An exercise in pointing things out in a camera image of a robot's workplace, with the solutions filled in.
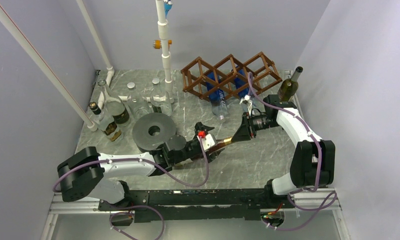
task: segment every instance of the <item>gray round disc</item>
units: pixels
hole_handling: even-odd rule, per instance
[[[154,149],[176,134],[176,125],[173,120],[158,112],[149,113],[136,121],[132,137],[136,146],[142,152]]]

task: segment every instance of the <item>marble countertop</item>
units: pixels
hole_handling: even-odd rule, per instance
[[[99,78],[105,78],[106,71],[101,71]],[[172,71],[174,79],[173,114],[171,118],[176,124],[177,133],[190,140],[194,136],[196,122],[211,127],[216,139],[234,135],[241,124],[242,109],[239,100],[232,97],[228,100],[229,118],[220,123],[211,112],[210,103],[198,97],[182,92],[182,75],[178,70]],[[164,79],[162,70],[119,70],[111,82],[111,89],[123,96],[128,93],[126,84],[134,82],[137,90],[142,94],[149,94],[152,89],[153,78]],[[261,81],[266,83],[269,77]],[[271,88],[261,96],[276,93],[279,85]],[[97,101],[99,89],[96,86],[92,94],[92,101]],[[106,154],[139,154],[141,153],[132,139],[132,127],[135,121],[122,128],[124,138],[119,142],[109,141],[100,131],[91,132],[84,124],[76,152],[88,146],[95,146],[98,152]],[[281,127],[259,131],[257,138],[251,141],[234,143],[215,159],[210,166],[210,177],[200,189],[234,189],[234,188],[262,188],[270,179],[278,178],[288,172],[294,154],[295,146]],[[206,169],[204,160],[186,164],[170,172],[178,179],[191,184],[204,180]],[[132,190],[171,190],[190,189],[175,182],[167,175],[161,176],[125,176],[119,178],[129,184]]]

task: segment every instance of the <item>white wall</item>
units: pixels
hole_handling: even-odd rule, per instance
[[[247,61],[263,51],[293,69],[329,0],[173,0],[169,12],[172,68],[201,56],[216,64],[229,54]],[[60,0],[97,69],[101,56],[75,0]],[[161,69],[154,0],[85,0],[116,69]]]
[[[56,1],[0,3],[85,108],[94,67]],[[82,120],[0,23],[0,240],[39,239]]]
[[[354,240],[400,240],[400,0],[331,0],[298,62]]]

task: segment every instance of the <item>red connector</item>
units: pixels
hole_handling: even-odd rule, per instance
[[[206,132],[205,131],[200,131],[200,132],[198,132],[198,136],[203,139],[203,138],[206,137]]]

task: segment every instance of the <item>green wine bottle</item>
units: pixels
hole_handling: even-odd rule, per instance
[[[297,80],[301,72],[303,72],[303,68],[298,66],[295,69],[291,78],[287,78],[282,82],[282,85],[278,90],[278,96],[281,102],[287,102],[292,96],[294,96],[295,92],[298,89]]]

